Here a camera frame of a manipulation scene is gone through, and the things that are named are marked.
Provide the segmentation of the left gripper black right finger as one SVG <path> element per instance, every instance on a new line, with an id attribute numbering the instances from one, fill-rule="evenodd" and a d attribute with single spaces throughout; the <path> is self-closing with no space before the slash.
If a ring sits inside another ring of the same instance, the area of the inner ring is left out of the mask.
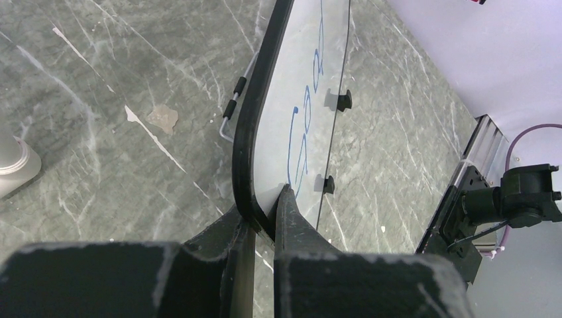
<path id="1" fill-rule="evenodd" d="M 276 317 L 472 317 L 466 285 L 443 257 L 342 252 L 300 213 L 285 185 L 276 208 Z"/>

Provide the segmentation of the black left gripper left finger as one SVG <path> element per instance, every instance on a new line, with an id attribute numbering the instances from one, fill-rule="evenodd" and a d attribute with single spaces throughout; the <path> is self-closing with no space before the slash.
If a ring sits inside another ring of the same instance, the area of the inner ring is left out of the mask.
<path id="1" fill-rule="evenodd" d="M 1 265 L 2 317 L 251 317 L 255 233 L 232 208 L 179 242 L 44 242 Z"/>

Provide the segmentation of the white whiteboard black frame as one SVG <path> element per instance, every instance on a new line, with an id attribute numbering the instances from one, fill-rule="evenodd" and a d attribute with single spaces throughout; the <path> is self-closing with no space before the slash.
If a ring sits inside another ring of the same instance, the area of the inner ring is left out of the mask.
<path id="1" fill-rule="evenodd" d="M 342 81 L 349 1 L 277 1 L 256 58 L 235 129 L 232 184 L 241 215 L 273 239 L 285 186 L 313 227 L 328 173 L 337 115 L 352 107 Z"/>

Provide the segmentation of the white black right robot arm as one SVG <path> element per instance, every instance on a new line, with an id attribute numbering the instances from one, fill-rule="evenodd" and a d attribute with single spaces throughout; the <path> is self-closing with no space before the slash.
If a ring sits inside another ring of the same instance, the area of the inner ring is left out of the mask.
<path id="1" fill-rule="evenodd" d="M 470 225 L 505 222 L 512 228 L 561 221 L 561 192 L 553 188 L 559 166 L 521 166 L 504 173 L 500 185 L 463 191 L 460 209 Z"/>

